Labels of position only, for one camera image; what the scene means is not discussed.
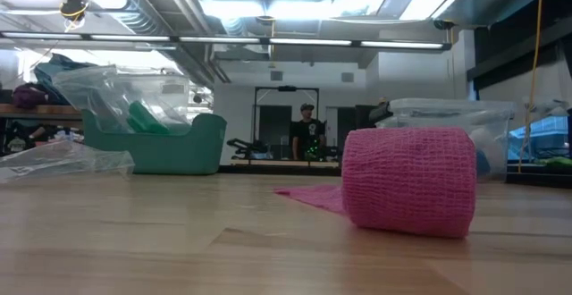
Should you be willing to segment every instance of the pink fabric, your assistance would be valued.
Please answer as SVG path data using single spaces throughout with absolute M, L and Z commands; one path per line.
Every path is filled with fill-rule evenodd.
M 276 189 L 274 192 L 314 207 L 342 215 L 346 214 L 341 202 L 340 186 L 317 185 L 307 188 Z
M 475 212 L 475 159 L 461 129 L 352 131 L 342 168 L 344 208 L 360 227 L 464 237 Z

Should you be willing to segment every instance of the white wall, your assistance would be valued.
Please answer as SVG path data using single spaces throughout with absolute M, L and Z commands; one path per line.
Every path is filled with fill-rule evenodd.
M 227 124 L 225 146 L 221 164 L 229 164 L 235 149 L 226 146 L 229 139 L 252 140 L 252 116 L 254 105 L 254 87 L 217 84 L 214 87 L 214 113 L 221 115 Z M 312 100 L 301 92 L 279 93 L 273 91 L 262 99 L 260 105 L 290 105 L 292 106 L 292 121 L 299 121 L 299 108 Z M 364 89 L 339 90 L 320 88 L 319 119 L 326 120 L 326 107 L 351 107 L 367 104 Z
M 527 101 L 532 84 L 532 71 L 525 72 L 508 80 L 496 83 L 479 90 L 481 100 L 513 101 L 517 104 L 517 113 L 510 123 L 511 129 L 525 125 L 526 109 L 523 98 Z M 539 66 L 536 69 L 535 102 L 547 99 L 567 101 L 572 105 L 572 79 L 566 60 Z
M 15 89 L 22 84 L 18 78 L 20 56 L 17 50 L 0 50 L 0 81 L 3 89 Z
M 467 99 L 467 70 L 475 66 L 472 30 L 459 32 L 450 51 L 379 53 L 366 69 L 371 104 L 380 97 Z
M 233 84 L 243 86 L 282 86 L 319 87 L 353 89 L 366 86 L 366 71 L 360 70 L 357 63 L 309 63 L 276 62 L 270 68 L 269 62 L 221 62 L 221 67 Z M 270 72 L 283 72 L 282 81 L 270 81 Z M 343 72 L 353 72 L 354 82 L 341 82 Z

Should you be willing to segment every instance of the bag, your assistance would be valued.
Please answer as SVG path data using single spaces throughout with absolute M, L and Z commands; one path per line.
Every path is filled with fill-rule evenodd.
M 52 78 L 58 72 L 74 71 L 81 68 L 93 67 L 93 63 L 76 63 L 72 59 L 59 54 L 53 54 L 48 63 L 39 63 L 34 68 L 38 85 L 42 85 L 48 94 L 47 102 L 50 105 L 70 105 L 67 99 L 52 83 Z
M 47 104 L 47 101 L 48 94 L 37 84 L 20 85 L 12 94 L 12 105 L 18 108 L 32 109 L 37 105 Z

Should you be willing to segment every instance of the plastic bag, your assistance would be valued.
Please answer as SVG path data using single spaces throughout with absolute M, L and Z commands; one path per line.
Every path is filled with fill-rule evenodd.
M 185 134 L 189 80 L 176 75 L 91 67 L 58 73 L 54 85 L 78 110 L 112 133 Z
M 129 152 L 105 152 L 72 141 L 60 141 L 0 158 L 0 183 L 71 173 L 133 172 Z

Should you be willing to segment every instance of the clear plastic container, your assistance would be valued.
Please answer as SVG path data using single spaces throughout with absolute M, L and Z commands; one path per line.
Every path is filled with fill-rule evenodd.
M 172 133 L 187 132 L 189 79 L 116 66 L 60 72 L 55 87 L 78 110 L 89 110 L 103 131 L 130 133 L 130 108 L 138 104 Z
M 378 128 L 460 127 L 475 143 L 479 181 L 504 181 L 507 172 L 512 102 L 404 98 L 390 102 L 393 116 Z

